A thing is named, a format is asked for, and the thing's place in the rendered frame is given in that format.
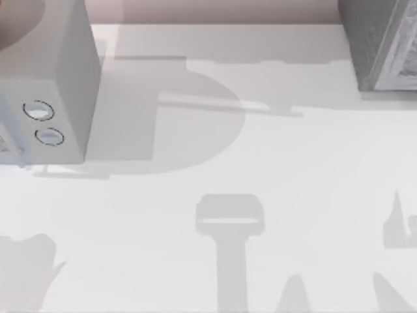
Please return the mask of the small microwave knob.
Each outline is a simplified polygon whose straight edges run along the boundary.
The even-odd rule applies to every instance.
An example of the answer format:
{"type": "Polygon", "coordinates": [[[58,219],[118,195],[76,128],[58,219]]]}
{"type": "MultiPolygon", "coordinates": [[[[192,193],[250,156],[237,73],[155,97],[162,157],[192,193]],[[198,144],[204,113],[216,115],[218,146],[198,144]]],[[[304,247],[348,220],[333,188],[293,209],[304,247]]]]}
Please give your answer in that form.
{"type": "Polygon", "coordinates": [[[52,147],[61,145],[65,140],[64,134],[55,128],[36,130],[35,138],[40,143],[52,147]]]}

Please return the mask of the large microwave knob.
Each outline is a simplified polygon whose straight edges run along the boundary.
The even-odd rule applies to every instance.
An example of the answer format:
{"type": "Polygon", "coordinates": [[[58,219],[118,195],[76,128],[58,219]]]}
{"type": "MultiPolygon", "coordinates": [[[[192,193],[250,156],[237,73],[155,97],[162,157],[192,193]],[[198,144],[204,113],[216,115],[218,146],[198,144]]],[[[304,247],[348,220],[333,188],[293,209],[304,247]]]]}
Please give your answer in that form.
{"type": "Polygon", "coordinates": [[[48,121],[55,115],[53,107],[41,100],[23,103],[22,109],[26,116],[35,121],[48,121]]]}

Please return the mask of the pale microwave oven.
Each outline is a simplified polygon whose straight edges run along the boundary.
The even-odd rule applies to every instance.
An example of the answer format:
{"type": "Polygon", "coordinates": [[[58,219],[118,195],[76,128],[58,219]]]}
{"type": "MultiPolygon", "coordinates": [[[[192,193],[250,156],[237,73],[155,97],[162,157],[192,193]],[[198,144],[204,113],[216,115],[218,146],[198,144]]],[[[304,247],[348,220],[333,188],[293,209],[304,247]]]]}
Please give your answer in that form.
{"type": "Polygon", "coordinates": [[[80,164],[85,159],[101,64],[85,0],[0,0],[0,166],[80,164]],[[41,100],[55,115],[23,112],[41,100]],[[52,147],[35,131],[55,128],[52,147]]]}

